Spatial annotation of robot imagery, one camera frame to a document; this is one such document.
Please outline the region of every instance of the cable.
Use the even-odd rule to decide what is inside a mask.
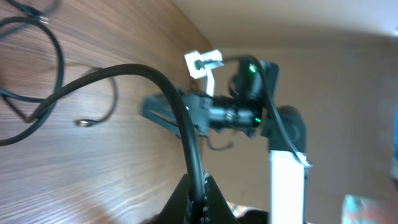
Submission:
[[[57,55],[57,77],[56,77],[56,81],[55,81],[54,91],[58,91],[59,89],[61,89],[62,83],[63,83],[64,61],[63,61],[63,54],[62,54],[61,46],[58,43],[55,36],[41,22],[34,20],[34,19],[25,18],[25,17],[6,18],[0,22],[0,28],[6,24],[10,24],[10,23],[14,23],[14,22],[23,22],[26,24],[31,24],[33,26],[36,26],[36,27],[40,28],[42,31],[44,31],[47,34],[47,36],[50,38],[50,40],[53,43],[53,46],[55,48],[55,53]],[[27,101],[27,102],[33,102],[33,103],[38,103],[38,101],[41,101],[41,99],[20,96],[20,95],[13,94],[13,93],[10,93],[5,90],[1,90],[0,94],[2,94],[3,99],[5,99],[6,97],[10,97],[10,98],[13,98],[16,100],[23,100],[23,101]],[[10,101],[5,100],[5,102],[11,108],[13,108],[14,111],[19,116],[21,116],[21,118],[25,117],[25,119],[26,119],[26,116],[21,111],[19,111],[16,106],[12,105],[12,103]],[[35,122],[29,128],[27,128],[25,131],[21,132],[20,134],[14,136],[14,137],[11,137],[9,139],[0,140],[0,146],[7,146],[10,144],[14,144],[14,143],[19,142],[19,141],[25,139],[26,137],[30,136],[32,133],[34,133],[37,129],[39,129],[41,127],[41,125],[44,123],[44,121],[47,120],[47,118],[50,116],[54,107],[55,107],[55,103],[53,105],[49,106],[44,111],[44,113],[42,113],[41,116],[37,120],[35,120]]]
[[[18,10],[22,11],[25,15],[27,15],[31,19],[35,19],[37,21],[40,20],[40,17],[45,17],[54,11],[56,11],[59,6],[61,5],[61,0],[54,0],[53,3],[44,11],[38,11],[35,8],[31,6],[26,6],[24,4],[18,3],[14,0],[6,0],[9,4],[13,5],[16,7]],[[0,33],[0,40],[7,37],[10,34],[14,34],[16,32],[19,32],[23,28],[27,27],[28,24],[21,24],[19,26],[10,28],[8,30],[5,30],[4,32]]]
[[[203,168],[200,159],[200,150],[198,148],[195,128],[191,117],[186,109],[184,102],[180,96],[178,90],[173,86],[171,81],[158,70],[151,68],[146,65],[140,64],[125,64],[117,65],[109,68],[104,68],[93,73],[90,73],[84,77],[72,81],[71,83],[62,87],[63,80],[63,55],[58,41],[55,36],[46,28],[43,24],[33,19],[24,17],[11,17],[0,22],[0,27],[13,23],[13,22],[25,22],[32,24],[42,29],[52,41],[55,51],[57,53],[57,80],[54,88],[54,92],[43,99],[36,110],[30,115],[25,116],[24,121],[26,123],[33,123],[31,127],[9,139],[1,140],[0,146],[6,146],[15,142],[21,141],[27,136],[31,135],[36,131],[48,118],[50,113],[55,107],[57,100],[70,94],[71,92],[89,85],[91,83],[100,81],[104,78],[111,78],[118,75],[140,75],[153,81],[163,92],[166,99],[169,101],[170,108],[175,116],[177,126],[181,134],[181,140],[184,150],[185,162],[187,166],[188,184],[189,184],[189,199],[193,205],[192,216],[194,220],[199,220],[203,214],[202,208],[205,199],[205,183],[203,176]],[[2,91],[3,96],[10,98],[23,98],[12,94],[8,91]]]
[[[262,80],[263,92],[264,92],[264,96],[265,96],[264,106],[267,109],[267,112],[270,114],[271,118],[276,121],[278,129],[279,129],[284,141],[290,148],[290,150],[291,150],[293,156],[296,158],[296,160],[299,163],[301,163],[301,165],[303,165],[304,168],[307,168],[307,169],[311,168],[312,167],[311,163],[309,163],[307,160],[303,160],[302,158],[300,158],[299,150],[296,148],[296,145],[293,143],[292,139],[287,134],[287,131],[282,122],[282,119],[280,118],[278,109],[275,106],[274,100],[269,96],[266,73],[265,73],[265,70],[262,67],[260,61],[258,61],[257,58],[255,58],[251,55],[247,55],[247,56],[234,56],[234,57],[226,58],[223,60],[223,62],[225,63],[225,62],[230,62],[233,60],[239,60],[239,59],[245,58],[245,57],[250,58],[253,61],[253,63],[255,64],[255,66],[259,69],[259,73],[260,73],[261,80]]]
[[[89,70],[87,72],[87,74],[90,74],[92,72],[101,70],[102,68],[92,68],[91,70]],[[112,116],[112,114],[115,112],[117,106],[118,106],[118,100],[119,100],[119,88],[118,88],[118,83],[116,82],[116,79],[114,77],[110,77],[109,78],[110,82],[111,82],[111,86],[113,89],[113,99],[112,99],[112,105],[111,105],[111,109],[109,109],[109,111],[100,119],[98,120],[94,120],[94,119],[79,119],[75,121],[75,124],[79,127],[82,128],[89,128],[92,127],[94,125],[103,123],[105,121],[107,121],[108,119],[110,119],[110,117]]]
[[[201,215],[201,208],[203,207],[203,199],[205,196],[205,187],[203,185],[203,168],[200,159],[200,151],[197,145],[195,129],[193,127],[188,110],[186,109],[177,89],[173,86],[171,81],[158,70],[147,65],[140,64],[116,65],[98,70],[88,74],[87,76],[72,81],[71,83],[62,87],[60,90],[55,91],[49,97],[44,99],[43,102],[41,102],[41,104],[32,113],[32,115],[27,117],[25,121],[27,123],[31,123],[40,118],[44,113],[46,113],[48,108],[55,104],[57,100],[81,87],[100,81],[104,78],[132,74],[140,75],[153,81],[169,101],[181,134],[185,162],[189,177],[189,198],[190,200],[193,200],[193,206],[195,207],[194,210],[196,210],[196,213],[198,213],[196,215]]]

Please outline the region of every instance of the green light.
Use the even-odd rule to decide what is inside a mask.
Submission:
[[[252,64],[249,65],[249,69],[250,69],[250,71],[252,71],[252,73],[256,73],[257,72],[256,66],[254,66]]]

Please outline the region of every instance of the wooden surface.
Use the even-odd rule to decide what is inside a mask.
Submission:
[[[50,1],[29,1],[38,8]],[[0,18],[21,15],[5,1]],[[64,0],[49,28],[65,54],[65,83],[89,67],[144,63],[176,85],[189,80],[183,54],[210,44],[170,1]],[[0,40],[0,85],[45,97],[55,80],[55,56],[36,28]],[[17,144],[0,147],[0,223],[140,223],[158,213],[186,173],[173,134],[139,116],[150,81],[117,77],[116,114],[95,128],[73,121],[100,118],[111,104],[103,80],[60,100],[47,122]],[[37,106],[17,102],[25,112]],[[27,127],[0,101],[0,138]]]

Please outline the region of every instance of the cable plug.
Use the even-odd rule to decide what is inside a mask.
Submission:
[[[98,124],[98,121],[92,119],[80,119],[75,121],[75,124],[82,128],[89,128]]]

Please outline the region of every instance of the wall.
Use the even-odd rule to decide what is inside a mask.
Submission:
[[[398,94],[398,54],[369,49],[220,49],[277,62],[277,105],[297,107],[307,124],[310,170],[306,220],[339,223],[346,194],[383,199],[389,193]],[[215,70],[216,95],[236,65]],[[228,133],[211,134],[214,145]],[[267,139],[239,133],[226,152],[203,151],[203,162],[226,200],[269,209]]]
[[[172,0],[217,47],[379,45],[398,26],[395,0]]]

